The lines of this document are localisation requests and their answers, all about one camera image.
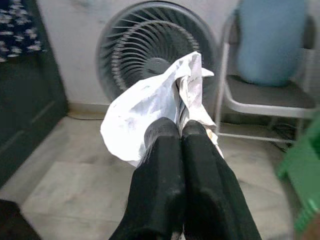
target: blue cushion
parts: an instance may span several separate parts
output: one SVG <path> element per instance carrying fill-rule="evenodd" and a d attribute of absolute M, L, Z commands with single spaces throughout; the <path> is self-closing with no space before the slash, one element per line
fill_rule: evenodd
<path fill-rule="evenodd" d="M 237 67 L 247 82 L 284 86 L 299 67 L 306 21 L 304 0 L 243 0 Z"/>

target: plastic bag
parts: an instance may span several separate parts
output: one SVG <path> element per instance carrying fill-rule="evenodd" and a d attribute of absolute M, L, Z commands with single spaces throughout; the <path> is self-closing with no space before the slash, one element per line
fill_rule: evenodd
<path fill-rule="evenodd" d="M 137 166 L 146 148 L 144 134 L 161 117 L 174 121 L 180 132 L 189 120 L 215 126 L 202 104 L 202 77 L 214 73 L 202 68 L 201 54 L 190 53 L 175 61 L 163 74 L 138 81 L 115 99 L 101 125 L 111 154 Z M 217 136 L 207 129 L 211 140 Z"/>

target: green object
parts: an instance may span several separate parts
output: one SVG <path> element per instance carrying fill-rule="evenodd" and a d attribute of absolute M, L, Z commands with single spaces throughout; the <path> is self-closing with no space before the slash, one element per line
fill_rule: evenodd
<path fill-rule="evenodd" d="M 288 176 L 302 204 L 294 228 L 302 233 L 320 213 L 320 114 L 287 152 L 277 175 Z"/>

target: fan grille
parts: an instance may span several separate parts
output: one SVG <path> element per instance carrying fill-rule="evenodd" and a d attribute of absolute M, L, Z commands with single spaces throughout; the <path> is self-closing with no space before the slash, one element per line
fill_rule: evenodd
<path fill-rule="evenodd" d="M 214 39 L 184 7 L 153 1 L 127 8 L 102 32 L 97 47 L 101 85 L 114 100 L 141 79 L 162 74 L 175 60 L 197 51 L 212 70 Z"/>

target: cabinet door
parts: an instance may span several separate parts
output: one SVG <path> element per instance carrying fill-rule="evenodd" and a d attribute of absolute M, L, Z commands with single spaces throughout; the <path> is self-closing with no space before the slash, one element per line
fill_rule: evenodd
<path fill-rule="evenodd" d="M 46 52 L 0 63 L 0 186 L 66 115 L 67 100 L 35 0 L 27 0 Z"/>

